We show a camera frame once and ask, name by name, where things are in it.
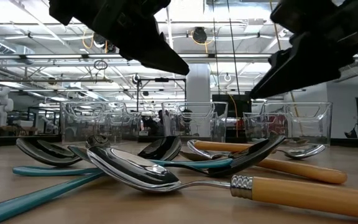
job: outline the wooden table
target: wooden table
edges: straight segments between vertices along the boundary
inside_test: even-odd
[[[138,152],[147,144],[123,144],[119,149]],[[287,159],[282,153],[271,155]],[[349,180],[343,187],[358,189],[358,149],[331,147],[303,161],[344,170]],[[15,146],[0,147],[0,201],[62,183],[76,177],[22,177],[15,166],[44,166]],[[81,161],[74,167],[92,167]],[[184,169],[171,169],[182,182],[208,179]],[[300,180],[296,176],[253,167],[241,174]],[[230,191],[212,187],[191,187],[168,195],[139,192],[110,177],[102,177],[5,223],[358,223],[358,219],[311,210],[253,202],[231,197]]]

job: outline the teal spoon handle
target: teal spoon handle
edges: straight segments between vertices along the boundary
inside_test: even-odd
[[[158,161],[151,159],[150,161],[160,165],[169,165],[169,164],[179,164],[179,165],[185,165],[190,166],[196,169],[209,169],[209,168],[220,168],[225,167],[231,164],[233,159],[218,159],[213,161]]]
[[[53,177],[63,175],[83,175],[99,172],[99,168],[87,169],[53,169],[33,166],[14,167],[13,173],[17,175],[36,176],[36,177]]]
[[[102,175],[104,175],[104,172],[100,171],[75,180],[64,182],[62,184],[54,185],[43,190],[38,190],[36,192],[0,202],[0,222],[48,202],[49,200],[83,184],[91,182]]]

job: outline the ceiling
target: ceiling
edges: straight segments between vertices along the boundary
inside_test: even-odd
[[[275,28],[269,19],[270,5],[266,0],[247,0],[239,4],[230,0],[230,13],[227,4],[217,1],[215,8],[202,0],[172,0],[168,9],[162,9],[155,15],[160,32],[167,37],[167,42],[178,54],[272,54],[279,50],[275,35]],[[23,0],[25,10],[18,6],[16,0],[0,0],[0,42],[12,47],[25,46],[34,54],[103,54],[104,49],[97,48],[92,42],[93,31],[87,29],[76,19],[69,26],[59,24],[48,14],[47,0]],[[195,27],[204,27],[208,36],[207,46],[197,44],[192,39]],[[280,46],[282,49],[290,47],[288,38],[291,33],[277,26]],[[145,68],[139,63],[127,62],[121,58],[104,59],[109,64],[106,70],[94,69],[97,59],[56,59],[47,58],[33,60],[31,65],[17,60],[0,60],[0,79],[34,79],[47,80],[55,77],[59,80],[76,80],[76,82],[58,82],[56,85],[48,83],[22,83],[25,89],[59,89],[64,90],[71,83],[78,88],[92,89],[93,93],[105,100],[123,100],[133,102],[135,85],[132,79],[135,74],[141,78],[184,78],[168,72]],[[231,59],[199,59],[189,63],[208,64],[211,75],[211,89],[217,90],[215,85],[228,89],[236,94],[236,76],[239,88],[250,90],[269,70],[266,59],[237,58]],[[98,82],[84,82],[93,79]],[[184,99],[184,92],[179,83],[150,82],[146,89],[175,89],[175,91],[150,91],[149,96],[140,98],[145,103],[152,101]],[[38,92],[41,96],[56,96],[61,98],[79,97],[75,92],[65,91],[55,94]]]

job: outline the workbench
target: workbench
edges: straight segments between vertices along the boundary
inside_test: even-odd
[[[130,142],[116,146],[116,148],[137,153],[146,145],[147,143]],[[279,152],[270,157],[288,159]],[[321,154],[300,162],[343,170],[347,172],[349,179],[342,187],[358,189],[358,148],[332,146]],[[15,166],[48,167],[25,155],[15,146],[0,147],[0,202],[76,178],[73,176],[23,177],[12,173],[12,168]],[[93,166],[81,161],[73,167]],[[210,179],[191,170],[169,169],[184,183]],[[309,181],[258,167],[249,168],[240,174]],[[358,218],[234,198],[229,190],[212,187],[190,187],[172,194],[147,194],[105,176],[5,223],[335,224],[358,223]]]

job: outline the wooden-look handle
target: wooden-look handle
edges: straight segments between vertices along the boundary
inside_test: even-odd
[[[300,164],[297,162],[280,161],[276,159],[264,159],[257,166],[295,174],[331,184],[343,184],[347,180],[347,174],[340,170],[325,167]]]
[[[251,144],[196,141],[194,147],[200,150],[240,152],[251,147]]]
[[[358,190],[354,189],[254,177],[252,199],[358,217]]]

